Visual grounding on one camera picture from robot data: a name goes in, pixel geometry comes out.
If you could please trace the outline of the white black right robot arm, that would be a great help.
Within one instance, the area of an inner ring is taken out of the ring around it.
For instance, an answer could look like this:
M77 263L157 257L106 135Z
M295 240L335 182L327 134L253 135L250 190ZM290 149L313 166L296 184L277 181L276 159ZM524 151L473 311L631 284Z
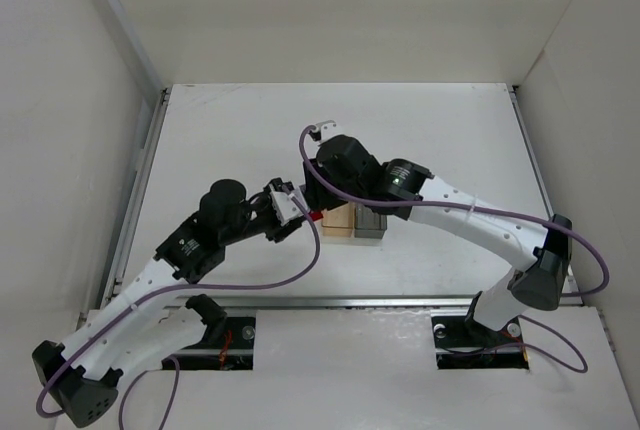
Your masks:
M528 310L559 308L571 260L568 218L544 220L494 208L414 162L379 162L331 122L306 127L298 145L303 147L306 139L317 145L314 158L301 155L305 198L316 210L360 204L376 214L458 236L509 264L499 281L474 296L467 326L499 332Z

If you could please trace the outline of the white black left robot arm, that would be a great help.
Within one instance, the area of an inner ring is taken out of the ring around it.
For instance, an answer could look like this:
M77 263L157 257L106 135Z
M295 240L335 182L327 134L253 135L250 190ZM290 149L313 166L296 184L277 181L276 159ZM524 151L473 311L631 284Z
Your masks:
M156 249L136 279L92 320L61 342L45 340L32 353L43 386L36 411L64 415L86 428L120 391L178 350L215 340L227 314L204 277L224 262L229 246L258 235L279 243L312 223L306 189L281 179L248 196L243 184L212 184L198 209Z

